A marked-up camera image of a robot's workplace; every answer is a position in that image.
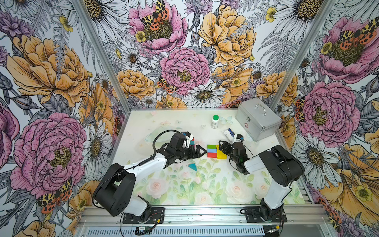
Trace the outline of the teal triangular block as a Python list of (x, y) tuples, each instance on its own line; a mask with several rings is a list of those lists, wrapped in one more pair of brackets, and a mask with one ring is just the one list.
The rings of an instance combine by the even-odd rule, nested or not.
[(189, 164), (188, 167), (194, 171), (197, 171), (196, 164)]

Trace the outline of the red block cluster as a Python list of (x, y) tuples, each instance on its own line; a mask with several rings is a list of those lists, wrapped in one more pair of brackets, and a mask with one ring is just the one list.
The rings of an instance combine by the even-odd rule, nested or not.
[(216, 159), (217, 158), (217, 153), (207, 153), (207, 157), (208, 158), (214, 158), (214, 159)]

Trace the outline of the green rectangular block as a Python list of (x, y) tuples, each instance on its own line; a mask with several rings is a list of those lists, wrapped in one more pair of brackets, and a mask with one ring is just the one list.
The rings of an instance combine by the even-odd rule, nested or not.
[(207, 145), (207, 149), (215, 149), (215, 150), (217, 150), (217, 145)]

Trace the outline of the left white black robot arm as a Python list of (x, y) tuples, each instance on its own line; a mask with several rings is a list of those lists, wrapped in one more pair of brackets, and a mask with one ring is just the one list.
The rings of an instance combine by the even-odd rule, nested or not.
[(92, 201), (113, 217), (126, 213), (139, 223), (148, 222), (153, 216), (152, 205), (143, 197), (133, 195), (136, 184), (177, 160), (183, 162), (205, 155), (207, 150), (192, 145), (192, 140), (189, 132), (174, 129), (161, 132), (153, 140), (153, 154), (149, 158), (126, 166), (112, 164), (95, 189)]

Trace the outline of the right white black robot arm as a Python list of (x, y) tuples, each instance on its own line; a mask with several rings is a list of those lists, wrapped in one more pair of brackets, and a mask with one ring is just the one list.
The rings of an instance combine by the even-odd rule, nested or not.
[(252, 214), (263, 222), (283, 222), (283, 200), (292, 191), (293, 182), (304, 174), (303, 164), (281, 145), (276, 145), (252, 158), (248, 157), (247, 148), (241, 141), (231, 144), (220, 140), (219, 148), (230, 157), (234, 162), (234, 168), (241, 174), (249, 175), (261, 169), (269, 172), (271, 183), (268, 192), (261, 199), (259, 210), (253, 211)]

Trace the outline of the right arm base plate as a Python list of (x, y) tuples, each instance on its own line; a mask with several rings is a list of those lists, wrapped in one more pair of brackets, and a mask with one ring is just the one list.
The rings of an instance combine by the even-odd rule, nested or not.
[(247, 223), (286, 223), (287, 217), (283, 205), (277, 209), (266, 206), (246, 206), (240, 210)]

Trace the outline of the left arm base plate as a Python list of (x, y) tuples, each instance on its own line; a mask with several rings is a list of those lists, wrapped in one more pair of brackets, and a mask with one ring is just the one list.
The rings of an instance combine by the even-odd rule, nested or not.
[(164, 207), (151, 207), (142, 216), (125, 214), (122, 219), (123, 224), (162, 224), (164, 222)]

